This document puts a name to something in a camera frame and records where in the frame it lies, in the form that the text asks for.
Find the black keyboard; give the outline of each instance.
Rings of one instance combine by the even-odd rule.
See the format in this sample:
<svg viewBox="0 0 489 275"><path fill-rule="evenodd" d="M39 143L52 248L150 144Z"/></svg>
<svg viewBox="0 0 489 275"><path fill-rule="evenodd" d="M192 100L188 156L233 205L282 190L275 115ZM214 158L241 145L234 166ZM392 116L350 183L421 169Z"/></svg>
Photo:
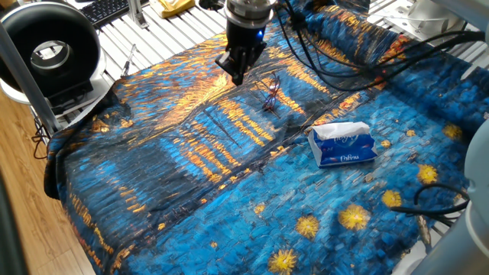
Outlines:
<svg viewBox="0 0 489 275"><path fill-rule="evenodd" d="M149 0L141 0L141 5ZM128 0L97 0L80 10L93 25L98 27L129 11Z"/></svg>

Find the tissue box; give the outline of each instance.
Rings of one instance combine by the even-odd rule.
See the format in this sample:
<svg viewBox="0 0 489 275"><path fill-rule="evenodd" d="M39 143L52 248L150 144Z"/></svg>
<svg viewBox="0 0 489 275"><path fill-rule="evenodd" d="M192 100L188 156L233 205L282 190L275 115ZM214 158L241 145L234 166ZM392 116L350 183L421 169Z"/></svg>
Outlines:
<svg viewBox="0 0 489 275"><path fill-rule="evenodd" d="M313 126L308 139L319 168L373 160L377 156L375 140L364 122Z"/></svg>

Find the blue cloth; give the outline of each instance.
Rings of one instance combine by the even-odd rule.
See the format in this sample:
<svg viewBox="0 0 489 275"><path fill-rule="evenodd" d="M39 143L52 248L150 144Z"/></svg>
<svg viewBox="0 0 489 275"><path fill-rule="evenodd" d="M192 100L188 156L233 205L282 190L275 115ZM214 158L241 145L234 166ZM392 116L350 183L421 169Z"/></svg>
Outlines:
<svg viewBox="0 0 489 275"><path fill-rule="evenodd" d="M338 58L376 63L405 42L343 8L294 5ZM243 86L213 62L220 34L117 81L54 135L45 189L97 274L386 274L417 239L414 219L387 206L412 205L422 184L467 186L489 72L461 81L469 65L439 54L384 88L345 93L292 56L277 22L265 40ZM273 113L261 110L272 72L281 80ZM304 131L329 121L370 125L379 157L318 169ZM446 207L454 196L429 189L421 203Z"/></svg>

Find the metal pole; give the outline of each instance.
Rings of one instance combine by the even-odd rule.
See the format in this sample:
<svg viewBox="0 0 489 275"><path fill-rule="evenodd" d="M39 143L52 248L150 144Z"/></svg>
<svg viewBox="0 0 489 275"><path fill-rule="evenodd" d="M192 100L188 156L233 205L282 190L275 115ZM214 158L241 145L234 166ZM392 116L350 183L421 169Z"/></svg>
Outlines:
<svg viewBox="0 0 489 275"><path fill-rule="evenodd" d="M484 223L472 202L446 235L429 252L411 275L487 275L489 227ZM471 230L477 236L474 239Z"/></svg>
<svg viewBox="0 0 489 275"><path fill-rule="evenodd" d="M147 28L146 19L143 16L141 0L128 0L129 18L132 19L140 28Z"/></svg>
<svg viewBox="0 0 489 275"><path fill-rule="evenodd" d="M22 60L17 48L8 36L5 27L0 22L0 58L3 59L8 70L21 87L22 92L29 99L30 104L39 116L40 121L46 127L49 134L61 129L60 123L56 120L53 111L49 107L36 81L29 72L28 67Z"/></svg>
<svg viewBox="0 0 489 275"><path fill-rule="evenodd" d="M0 173L0 274L28 275L7 189Z"/></svg>

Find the cable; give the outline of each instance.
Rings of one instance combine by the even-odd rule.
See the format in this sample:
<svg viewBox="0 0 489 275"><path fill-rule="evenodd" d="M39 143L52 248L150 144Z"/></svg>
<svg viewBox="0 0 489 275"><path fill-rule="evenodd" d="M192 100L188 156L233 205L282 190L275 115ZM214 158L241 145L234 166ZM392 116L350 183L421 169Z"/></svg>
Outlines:
<svg viewBox="0 0 489 275"><path fill-rule="evenodd" d="M441 183L433 183L430 185L423 186L416 191L416 194L414 195L414 205L418 205L419 202L419 195L426 189L431 189L431 188L443 188L443 189L449 189L457 194L460 194L462 198L467 199L466 202L463 202L460 205L456 205L454 207L450 207L447 209L440 209L440 210L423 210L423 209L412 209L412 208L407 208L407 207L390 207L390 210L395 211L395 212L401 212L401 213L406 213L406 214L413 214L413 215L424 215L428 218L435 219L447 226L453 225L453 222L451 219L453 218L447 218L443 215L446 214L452 214L458 211L461 211L465 208L467 208L468 202L470 200L470 197L466 192L461 191L460 189L457 189L453 186L449 186L446 184L441 184Z"/></svg>
<svg viewBox="0 0 489 275"><path fill-rule="evenodd" d="M467 28L467 24L468 22L466 21L462 26L461 26L461 31L465 31L465 29ZM450 50L453 50L453 47L450 47L448 49L445 49L444 52L448 53Z"/></svg>
<svg viewBox="0 0 489 275"><path fill-rule="evenodd" d="M414 49L416 49L417 47L421 47L422 45L425 45L429 42L432 42L434 40L438 40L440 38L444 38L444 37L450 37L450 36L455 36L455 35L460 35L460 34L467 34L469 33L467 31L451 31L451 32L447 32L447 33L444 33L444 34L439 34L439 35L436 35L434 37L431 37L429 39L426 39L426 40L423 40L423 41L420 41L420 42L417 42L415 43L414 45L411 45L409 46L408 48L404 49L403 51L393 55L392 57L389 57L388 59L386 60L383 60L382 62L380 62L379 64L375 64L373 66L370 66L370 68L375 68L375 67L380 67L381 65L384 65L385 63L399 57L400 55L402 54L405 54L407 52L410 52ZM346 62L342 62L341 60L337 60L336 58L334 57L331 57L329 56L326 52L324 52L324 50L322 50L321 48L319 48L317 46L317 44L315 44L314 42L311 41L311 39L309 38L309 36L306 35L306 39L312 44L312 46L317 49L320 53L322 53L323 55L325 55L326 57L328 57L330 60L333 60L337 63L340 63L340 64L343 64L343 65L346 65L346 66L353 66L355 68L365 68L365 67L369 67L368 65L367 66L359 66L359 65L354 65L354 64L351 64L351 63L346 63ZM401 60L401 61L397 61L395 63L389 63L389 64L386 64L385 66L396 66L396 65L399 65L401 63L405 63L406 61L408 61L408 59L406 60Z"/></svg>
<svg viewBox="0 0 489 275"><path fill-rule="evenodd" d="M291 17L291 21L293 22L293 24L298 24L297 20L295 19L295 11L293 10L292 8L292 5L290 4L289 0L285 0L287 6L289 7L289 15ZM316 67L316 65L314 64L314 61L313 59L311 58L310 54L309 54L309 50L307 49L307 46L305 45L304 41L303 41L303 37L302 37L302 34L300 32L300 29L299 28L296 28L296 32L297 32L297 35L298 35L298 38L299 38L299 41L300 41L300 45L302 46L302 49L304 50L304 53L306 55L306 58L307 60L309 61L309 64L304 62L302 59L299 58L297 52L293 49L292 47L292 44L290 43L290 40L287 36L287 33L285 31L285 27L283 25L283 22L280 18L280 16L278 16L278 20L279 20L279 23L280 23L280 28L282 29L282 32L283 32L283 35L284 35L284 38L286 39L286 42L287 42L287 45L289 46L290 48L290 51L292 52L292 54L298 59L298 61L300 61L302 64L304 64L304 66L310 68L311 70L313 70L317 75L318 77L324 82L326 83L327 85L331 86L332 88L334 89L337 89L337 90L340 90L340 91L345 91L345 92L357 92L357 91L361 91L361 90L364 90L364 89L368 89L368 88L372 88L376 85L379 85L381 83L385 83L387 80L395 77L396 75L402 73L405 69L407 69L409 66L413 65L414 63L417 63L418 61L422 60L422 59L425 59L429 56L431 56L432 54L438 52L439 50L443 50L445 49L446 47L453 47L457 44L461 44L461 43L466 43L466 42L469 42L469 41L476 41L476 40L483 40L484 39L484 34L481 33L481 32L463 32L463 33L458 33L458 32L452 32L452 33L445 33L445 34L440 34L439 36L436 36L436 37L432 37L428 40L425 40L425 41L422 41L422 42L419 42L418 44L415 44L413 46L411 46L409 49L406 49L405 51L401 52L401 53L398 53L397 55L394 55L393 57L391 57L390 59L387 59L385 61L383 61L382 63L378 64L378 65L383 65L385 64L386 62L388 62L389 60L392 60L393 58L396 58L398 57L399 55L407 52L407 51L410 51L410 50L413 50L417 47L420 47L421 45L423 44L426 44L428 43L429 41L431 40L435 40L435 39L439 39L440 37L446 37L446 36L452 36L452 35L455 35L455 34L460 34L458 35L457 37L449 40L449 41L446 41L442 44L440 44L439 46L437 47L434 47L433 49L429 50L428 52L425 52L417 57L412 57L412 58L409 58L409 59L406 59L406 60L401 60L401 61L398 61L396 64L386 64L386 65L383 65L383 66L376 66L375 68L384 68L384 67L389 67L389 66L394 66L394 65L399 65L401 63L407 63L406 65L402 66L399 70L395 70L394 72L392 72L391 74L388 74L386 76L382 76L383 79L380 79L380 80L377 80L377 81L374 81L366 86L359 86L359 87L355 87L355 88L349 88L349 89L346 89L346 88L342 88L342 87L339 87L337 85L334 85L332 83L330 83L327 79L324 78L323 75L325 76L332 76L332 77L338 77L338 75L336 73L330 73L330 72L324 72L320 69L318 69ZM354 74L351 74L350 77L355 77L355 76L360 76L361 74L360 73L354 73Z"/></svg>
<svg viewBox="0 0 489 275"><path fill-rule="evenodd" d="M38 157L37 156L37 150L39 149L39 144L41 142L43 142L43 138L49 138L49 137L46 136L45 134L42 134L42 131L43 131L44 126L43 125L39 125L37 123L37 121L36 121L36 118L34 119L34 124L37 127L36 133L34 134L33 137L31 137L31 140L36 143L36 147L34 149L34 158L36 160L43 160L43 159L46 159L47 158L47 154L48 154L47 147L46 147L46 156L45 157Z"/></svg>
<svg viewBox="0 0 489 275"><path fill-rule="evenodd" d="M433 231L435 231L440 237L443 237L443 232L439 230L436 226L433 226Z"/></svg>

